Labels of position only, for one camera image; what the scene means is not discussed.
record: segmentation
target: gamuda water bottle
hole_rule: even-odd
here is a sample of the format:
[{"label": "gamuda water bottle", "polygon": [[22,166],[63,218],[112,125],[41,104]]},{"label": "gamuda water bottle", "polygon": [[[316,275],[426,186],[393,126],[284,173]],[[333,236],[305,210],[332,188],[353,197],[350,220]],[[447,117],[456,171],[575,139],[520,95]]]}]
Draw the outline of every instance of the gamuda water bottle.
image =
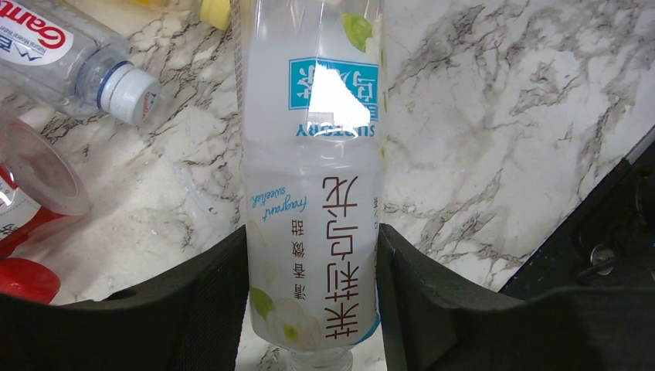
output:
[{"label": "gamuda water bottle", "polygon": [[161,89],[127,60],[124,37],[47,0],[0,0],[0,78],[73,118],[143,123]]},{"label": "gamuda water bottle", "polygon": [[379,322],[382,2],[232,6],[253,327],[288,369],[351,369]]},{"label": "gamuda water bottle", "polygon": [[59,278],[40,264],[10,258],[85,216],[89,196],[62,156],[26,123],[0,115],[0,292],[50,302]]}]

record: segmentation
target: bottle neck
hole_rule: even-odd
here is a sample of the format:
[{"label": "bottle neck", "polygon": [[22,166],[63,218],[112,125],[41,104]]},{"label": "bottle neck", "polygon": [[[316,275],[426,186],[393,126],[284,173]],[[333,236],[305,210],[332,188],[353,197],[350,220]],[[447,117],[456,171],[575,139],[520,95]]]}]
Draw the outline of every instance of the bottle neck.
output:
[{"label": "bottle neck", "polygon": [[84,103],[104,109],[100,106],[100,95],[106,79],[111,72],[125,63],[127,56],[114,49],[100,49],[82,66],[75,85],[75,95]]},{"label": "bottle neck", "polygon": [[289,371],[352,371],[350,349],[328,349],[316,352],[290,352]]}]

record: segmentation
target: metal screw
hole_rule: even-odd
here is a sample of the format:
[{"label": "metal screw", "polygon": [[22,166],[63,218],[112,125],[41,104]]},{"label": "metal screw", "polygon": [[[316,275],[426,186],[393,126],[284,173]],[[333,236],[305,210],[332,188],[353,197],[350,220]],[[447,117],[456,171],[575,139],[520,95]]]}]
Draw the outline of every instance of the metal screw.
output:
[{"label": "metal screw", "polygon": [[[592,266],[595,267],[598,264],[605,263],[606,261],[608,261],[609,259],[612,259],[613,257],[614,257],[614,251],[612,251],[612,249],[605,246],[605,244],[601,243],[599,245],[596,245],[596,247],[594,247],[594,250],[592,250],[592,253],[591,253]],[[606,275],[612,273],[613,269],[614,269],[614,267],[609,267],[609,268],[605,269],[604,271],[600,271],[600,272],[597,272],[597,273],[599,275],[601,275],[601,276],[606,276]]]}]

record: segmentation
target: blue label section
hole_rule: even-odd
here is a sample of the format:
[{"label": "blue label section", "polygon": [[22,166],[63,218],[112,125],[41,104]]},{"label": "blue label section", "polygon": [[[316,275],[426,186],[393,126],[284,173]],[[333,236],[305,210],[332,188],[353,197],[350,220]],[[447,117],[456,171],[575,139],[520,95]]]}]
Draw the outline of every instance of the blue label section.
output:
[{"label": "blue label section", "polygon": [[378,66],[314,57],[289,61],[289,109],[309,108],[314,72],[317,66],[337,70],[341,80],[364,107],[371,112],[371,121],[378,120]]},{"label": "blue label section", "polygon": [[375,137],[375,125],[371,125],[370,127],[361,126],[352,130],[353,132],[345,131],[344,128],[338,126],[321,126],[319,124],[312,124],[308,127],[305,127],[304,125],[299,124],[298,130],[296,131],[296,136],[315,137],[317,135],[322,135],[324,137]]}]

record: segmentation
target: white bottle cap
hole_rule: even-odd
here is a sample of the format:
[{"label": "white bottle cap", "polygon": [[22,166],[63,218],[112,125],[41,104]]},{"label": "white bottle cap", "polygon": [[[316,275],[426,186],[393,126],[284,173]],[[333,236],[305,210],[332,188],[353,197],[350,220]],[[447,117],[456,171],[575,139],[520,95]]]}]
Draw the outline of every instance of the white bottle cap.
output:
[{"label": "white bottle cap", "polygon": [[104,84],[100,108],[128,124],[140,125],[157,104],[161,85],[131,63],[118,67]]}]

